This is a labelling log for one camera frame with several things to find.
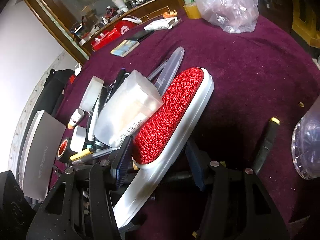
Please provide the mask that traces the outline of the red lint brush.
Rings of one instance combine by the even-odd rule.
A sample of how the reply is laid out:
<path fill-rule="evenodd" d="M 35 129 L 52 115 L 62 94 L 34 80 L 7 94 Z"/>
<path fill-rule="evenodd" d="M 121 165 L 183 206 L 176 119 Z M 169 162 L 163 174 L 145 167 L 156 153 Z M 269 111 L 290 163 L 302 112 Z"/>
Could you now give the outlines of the red lint brush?
<path fill-rule="evenodd" d="M 204 68 L 188 68 L 174 78 L 163 106 L 133 141 L 132 160 L 139 171 L 113 208 L 118 228 L 129 224 L 178 158 L 213 90 L 213 78 Z"/>

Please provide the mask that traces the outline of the translucent toothbrush case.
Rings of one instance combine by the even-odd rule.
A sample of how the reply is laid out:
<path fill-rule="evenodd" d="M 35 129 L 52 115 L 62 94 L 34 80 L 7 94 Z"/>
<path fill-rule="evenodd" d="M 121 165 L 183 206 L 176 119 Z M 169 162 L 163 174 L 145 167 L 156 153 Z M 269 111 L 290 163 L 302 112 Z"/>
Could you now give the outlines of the translucent toothbrush case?
<path fill-rule="evenodd" d="M 169 57 L 168 61 L 164 65 L 164 68 L 160 72 L 160 75 L 155 82 L 155 87 L 157 88 L 160 96 L 164 95 L 164 93 L 167 91 L 167 88 L 173 81 L 182 62 L 184 52 L 185 49 L 183 47 L 178 47 Z"/>

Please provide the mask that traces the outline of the black gel pen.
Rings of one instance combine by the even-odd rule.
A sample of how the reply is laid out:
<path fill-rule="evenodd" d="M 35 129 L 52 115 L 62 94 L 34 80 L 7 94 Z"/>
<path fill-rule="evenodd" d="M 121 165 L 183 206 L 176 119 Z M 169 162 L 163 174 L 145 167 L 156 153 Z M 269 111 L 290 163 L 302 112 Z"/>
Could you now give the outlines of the black gel pen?
<path fill-rule="evenodd" d="M 87 163 L 91 160 L 98 159 L 100 157 L 108 155 L 116 150 L 119 150 L 119 148 L 106 148 L 106 149 L 100 150 L 98 152 L 94 152 L 94 153 L 88 154 L 86 156 L 80 157 L 79 159 L 73 160 L 73 161 L 71 161 L 71 164 L 72 165 L 84 164 L 84 163 Z"/>

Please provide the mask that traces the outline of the yellow marker pen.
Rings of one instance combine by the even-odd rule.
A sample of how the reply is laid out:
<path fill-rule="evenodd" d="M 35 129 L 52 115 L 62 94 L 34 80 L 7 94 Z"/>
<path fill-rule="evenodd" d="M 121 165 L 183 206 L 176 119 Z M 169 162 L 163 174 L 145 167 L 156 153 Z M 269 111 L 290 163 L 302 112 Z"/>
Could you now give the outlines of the yellow marker pen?
<path fill-rule="evenodd" d="M 79 153 L 70 156 L 70 161 L 75 161 L 94 152 L 93 148 L 86 148 Z"/>

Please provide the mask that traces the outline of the white square eraser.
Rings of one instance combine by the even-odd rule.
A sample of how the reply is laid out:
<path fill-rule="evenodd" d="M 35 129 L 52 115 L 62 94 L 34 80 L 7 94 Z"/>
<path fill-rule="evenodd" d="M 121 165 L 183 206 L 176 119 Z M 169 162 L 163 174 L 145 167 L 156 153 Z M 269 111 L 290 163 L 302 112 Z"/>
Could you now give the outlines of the white square eraser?
<path fill-rule="evenodd" d="M 71 138 L 70 149 L 73 152 L 81 152 L 86 140 L 86 129 L 81 126 L 76 126 Z"/>

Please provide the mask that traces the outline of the black red tape roll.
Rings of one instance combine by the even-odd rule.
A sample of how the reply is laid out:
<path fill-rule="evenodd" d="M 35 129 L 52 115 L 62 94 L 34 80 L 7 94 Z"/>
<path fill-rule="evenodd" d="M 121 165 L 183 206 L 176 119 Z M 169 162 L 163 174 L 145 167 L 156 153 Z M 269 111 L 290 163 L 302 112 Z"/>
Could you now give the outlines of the black red tape roll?
<path fill-rule="evenodd" d="M 76 152 L 71 150 L 71 139 L 69 137 L 65 138 L 57 151 L 56 159 L 61 163 L 68 163 L 70 161 L 70 157 L 75 155 Z"/>

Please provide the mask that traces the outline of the white orange glue bottle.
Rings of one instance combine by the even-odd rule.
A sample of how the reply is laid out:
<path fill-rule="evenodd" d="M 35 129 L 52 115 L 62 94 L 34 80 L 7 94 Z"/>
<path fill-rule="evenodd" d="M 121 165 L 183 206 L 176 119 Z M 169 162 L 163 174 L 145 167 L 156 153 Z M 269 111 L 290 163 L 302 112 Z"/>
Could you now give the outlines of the white orange glue bottle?
<path fill-rule="evenodd" d="M 72 114 L 68 122 L 68 125 L 67 125 L 68 129 L 73 129 L 75 126 L 78 126 L 78 124 L 84 117 L 85 117 L 84 111 L 80 108 L 77 108 Z"/>

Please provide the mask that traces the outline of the translucent plastic box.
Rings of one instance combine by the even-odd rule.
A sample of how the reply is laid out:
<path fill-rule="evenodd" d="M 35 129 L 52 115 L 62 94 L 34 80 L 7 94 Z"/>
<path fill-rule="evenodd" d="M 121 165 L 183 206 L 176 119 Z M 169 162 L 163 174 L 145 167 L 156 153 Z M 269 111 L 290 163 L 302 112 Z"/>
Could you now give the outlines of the translucent plastic box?
<path fill-rule="evenodd" d="M 118 148 L 163 105 L 155 87 L 137 70 L 124 80 L 99 114 L 94 135 L 103 144 Z"/>

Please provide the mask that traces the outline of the grey cardboard box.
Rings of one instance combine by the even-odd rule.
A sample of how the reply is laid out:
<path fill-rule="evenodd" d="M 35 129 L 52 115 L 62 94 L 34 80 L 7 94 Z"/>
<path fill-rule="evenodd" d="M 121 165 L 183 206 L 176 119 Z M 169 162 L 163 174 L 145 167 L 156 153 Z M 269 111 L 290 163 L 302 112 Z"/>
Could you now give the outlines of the grey cardboard box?
<path fill-rule="evenodd" d="M 64 124 L 44 110 L 36 112 L 29 128 L 19 164 L 19 185 L 25 196 L 43 201 L 48 193 L 54 161 Z"/>

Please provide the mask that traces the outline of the black yellow tipped tool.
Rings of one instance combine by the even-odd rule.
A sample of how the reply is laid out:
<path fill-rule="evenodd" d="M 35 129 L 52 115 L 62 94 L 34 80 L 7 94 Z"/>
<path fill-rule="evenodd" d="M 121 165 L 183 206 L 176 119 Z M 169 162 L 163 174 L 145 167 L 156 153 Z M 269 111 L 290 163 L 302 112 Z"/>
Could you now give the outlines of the black yellow tipped tool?
<path fill-rule="evenodd" d="M 269 152 L 272 150 L 279 126 L 279 119 L 272 117 L 270 120 L 268 120 L 257 144 L 257 152 L 252 165 L 252 170 L 255 172 L 255 174 L 260 172 Z"/>

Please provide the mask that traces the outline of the black bag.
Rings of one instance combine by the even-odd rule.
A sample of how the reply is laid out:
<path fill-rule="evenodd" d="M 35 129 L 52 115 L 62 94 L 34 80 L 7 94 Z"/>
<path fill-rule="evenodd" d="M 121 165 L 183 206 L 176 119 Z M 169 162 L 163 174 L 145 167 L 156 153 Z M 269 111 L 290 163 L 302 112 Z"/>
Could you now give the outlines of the black bag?
<path fill-rule="evenodd" d="M 74 71 L 71 69 L 51 69 L 35 104 L 34 112 L 44 110 L 48 114 L 55 116 L 64 98 L 64 88 L 70 82 L 73 74 Z"/>

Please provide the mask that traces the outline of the small book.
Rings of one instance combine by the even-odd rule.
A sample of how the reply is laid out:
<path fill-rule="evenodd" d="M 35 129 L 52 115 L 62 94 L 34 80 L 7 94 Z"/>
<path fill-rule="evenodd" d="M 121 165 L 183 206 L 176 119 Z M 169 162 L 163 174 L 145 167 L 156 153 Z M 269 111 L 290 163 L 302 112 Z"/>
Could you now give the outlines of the small book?
<path fill-rule="evenodd" d="M 118 45 L 116 48 L 111 50 L 111 54 L 118 57 L 125 57 L 131 51 L 133 51 L 137 46 L 139 46 L 139 42 L 135 40 L 124 40 Z"/>

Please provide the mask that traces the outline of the left handheld gripper device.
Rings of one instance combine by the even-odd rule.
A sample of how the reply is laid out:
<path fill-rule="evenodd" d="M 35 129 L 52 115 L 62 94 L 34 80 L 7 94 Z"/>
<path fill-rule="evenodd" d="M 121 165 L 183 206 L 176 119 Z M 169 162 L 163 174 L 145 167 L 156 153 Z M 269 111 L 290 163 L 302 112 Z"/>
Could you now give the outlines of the left handheld gripper device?
<path fill-rule="evenodd" d="M 26 239 L 36 211 L 24 197 L 13 173 L 1 173 L 1 239 Z"/>

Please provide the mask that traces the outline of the dark notebook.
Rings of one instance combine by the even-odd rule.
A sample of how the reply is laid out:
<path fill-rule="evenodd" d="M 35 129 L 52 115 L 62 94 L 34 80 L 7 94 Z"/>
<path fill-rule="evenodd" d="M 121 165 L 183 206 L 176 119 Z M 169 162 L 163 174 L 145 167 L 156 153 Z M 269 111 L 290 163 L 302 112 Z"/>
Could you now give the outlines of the dark notebook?
<path fill-rule="evenodd" d="M 137 41 L 137 42 L 142 42 L 144 39 L 149 37 L 151 34 L 153 34 L 155 31 L 154 30 L 141 30 L 137 33 L 135 33 L 130 40 Z"/>

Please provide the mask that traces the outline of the red gift bag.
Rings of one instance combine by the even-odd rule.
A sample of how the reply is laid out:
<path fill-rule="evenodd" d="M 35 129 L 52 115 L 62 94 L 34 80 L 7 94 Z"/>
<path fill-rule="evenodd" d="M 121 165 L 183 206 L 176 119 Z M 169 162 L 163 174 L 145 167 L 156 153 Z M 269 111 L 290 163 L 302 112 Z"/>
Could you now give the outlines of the red gift bag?
<path fill-rule="evenodd" d="M 105 45 L 121 37 L 125 32 L 142 23 L 142 20 L 135 16 L 128 16 L 118 21 L 110 31 L 104 30 L 91 42 L 92 50 L 97 51 Z"/>

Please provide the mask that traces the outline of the white flat box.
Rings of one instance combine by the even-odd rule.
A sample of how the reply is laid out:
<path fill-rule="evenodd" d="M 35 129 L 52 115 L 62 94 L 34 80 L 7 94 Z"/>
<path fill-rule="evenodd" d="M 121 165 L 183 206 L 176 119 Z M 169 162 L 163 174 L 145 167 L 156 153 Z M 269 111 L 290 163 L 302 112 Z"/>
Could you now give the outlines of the white flat box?
<path fill-rule="evenodd" d="M 163 18 L 160 20 L 155 20 L 149 23 L 144 27 L 145 31 L 157 31 L 157 30 L 165 30 L 165 29 L 172 29 L 174 26 L 181 22 L 180 18 L 177 17 L 170 17 L 170 18 Z"/>

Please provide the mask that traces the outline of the yellow tape roll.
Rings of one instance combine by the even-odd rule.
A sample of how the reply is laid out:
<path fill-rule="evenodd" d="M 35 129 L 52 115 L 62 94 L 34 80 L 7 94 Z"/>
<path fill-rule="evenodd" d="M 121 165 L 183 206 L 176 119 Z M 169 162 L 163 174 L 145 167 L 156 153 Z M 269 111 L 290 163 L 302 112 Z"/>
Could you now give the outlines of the yellow tape roll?
<path fill-rule="evenodd" d="M 195 2 L 185 4 L 183 7 L 189 19 L 196 20 L 202 18 Z"/>

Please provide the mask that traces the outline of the clear plastic bag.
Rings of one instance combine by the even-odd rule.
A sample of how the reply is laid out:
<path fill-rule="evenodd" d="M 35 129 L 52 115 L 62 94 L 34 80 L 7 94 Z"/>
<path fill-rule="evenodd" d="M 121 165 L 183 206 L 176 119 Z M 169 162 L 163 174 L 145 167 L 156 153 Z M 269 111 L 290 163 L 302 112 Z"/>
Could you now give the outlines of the clear plastic bag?
<path fill-rule="evenodd" d="M 204 20 L 230 34 L 255 31 L 258 0 L 194 0 Z"/>

